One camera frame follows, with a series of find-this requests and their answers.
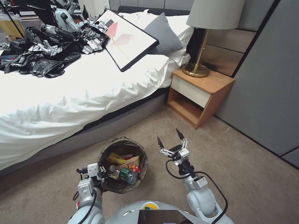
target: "beige carpet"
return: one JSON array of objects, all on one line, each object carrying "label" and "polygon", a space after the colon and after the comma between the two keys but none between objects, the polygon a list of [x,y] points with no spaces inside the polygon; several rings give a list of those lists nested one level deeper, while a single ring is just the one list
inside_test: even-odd
[{"label": "beige carpet", "polygon": [[[194,130],[166,107],[119,133],[146,150],[149,169],[144,182],[127,194],[103,194],[106,220],[136,200],[166,202],[191,212],[180,180],[165,170],[168,159],[159,153],[157,135],[165,147],[180,143],[175,128],[189,139],[190,162],[207,172],[228,199],[227,215],[235,223],[298,223],[299,171],[216,118]],[[67,223],[74,214],[72,197],[79,175],[76,168],[95,162],[111,140],[99,142],[17,170],[0,178],[0,223]],[[177,174],[177,168],[170,166]],[[224,202],[216,189],[221,206]]]}]

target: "black picture frame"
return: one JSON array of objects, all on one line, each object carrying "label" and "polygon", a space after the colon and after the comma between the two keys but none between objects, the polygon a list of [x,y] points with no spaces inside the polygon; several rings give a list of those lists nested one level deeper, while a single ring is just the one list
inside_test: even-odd
[{"label": "black picture frame", "polygon": [[[106,11],[111,11],[110,9],[106,9],[103,14],[97,19],[97,21],[101,21],[101,17],[105,14]],[[139,55],[137,55],[134,59],[132,59],[127,65],[125,65],[124,67],[120,68],[120,66],[118,65],[118,63],[115,61],[115,59],[113,58],[113,56],[111,55],[111,53],[109,52],[109,50],[106,48],[107,52],[109,53],[109,55],[111,56],[111,58],[113,59],[113,61],[115,62],[115,64],[117,65],[117,67],[119,68],[119,70],[121,72],[126,71],[127,69],[129,69],[132,65],[134,65],[136,62],[138,62],[141,58],[143,58],[150,50],[154,49],[156,46],[159,45],[159,40],[154,38],[152,35],[148,34],[147,32],[145,32],[144,30],[140,29],[139,27],[135,26],[133,23],[127,21],[126,19],[124,19],[123,17],[121,17],[120,15],[114,13],[116,16],[118,16],[120,19],[123,19],[124,21],[128,22],[129,24],[133,25],[135,28],[139,29],[140,31],[144,32],[145,34],[147,34],[148,36],[150,36],[151,38],[153,38],[155,40],[154,43],[152,43],[150,46],[148,46],[144,51],[142,51]]]}]

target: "framed picture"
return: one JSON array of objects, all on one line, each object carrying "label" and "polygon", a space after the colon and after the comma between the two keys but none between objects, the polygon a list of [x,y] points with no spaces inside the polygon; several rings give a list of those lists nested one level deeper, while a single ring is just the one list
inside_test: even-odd
[{"label": "framed picture", "polygon": [[155,48],[159,41],[107,9],[95,22],[109,36],[105,47],[121,72]]}]

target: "garbage bin liner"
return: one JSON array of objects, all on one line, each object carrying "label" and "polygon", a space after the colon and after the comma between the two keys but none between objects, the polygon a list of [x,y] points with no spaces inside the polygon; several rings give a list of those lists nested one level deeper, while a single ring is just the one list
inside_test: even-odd
[{"label": "garbage bin liner", "polygon": [[141,169],[141,172],[139,173],[138,180],[134,185],[128,184],[122,180],[115,180],[108,177],[105,179],[103,184],[103,191],[112,191],[115,193],[124,194],[134,190],[144,179],[148,167],[148,159],[144,148],[137,142],[126,137],[113,139],[103,148],[98,158],[98,163],[102,164],[106,170],[109,170],[106,158],[112,152],[118,155],[133,154],[134,156],[139,156],[139,168]]}]

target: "plastic bottle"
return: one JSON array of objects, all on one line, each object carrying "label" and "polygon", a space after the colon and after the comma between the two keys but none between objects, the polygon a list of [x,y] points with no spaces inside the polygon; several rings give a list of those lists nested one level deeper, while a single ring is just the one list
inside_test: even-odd
[{"label": "plastic bottle", "polygon": [[137,181],[138,174],[135,171],[129,170],[128,168],[122,168],[121,170],[116,169],[114,165],[109,167],[109,170],[113,172],[114,176],[118,177],[128,184],[135,184]]}]

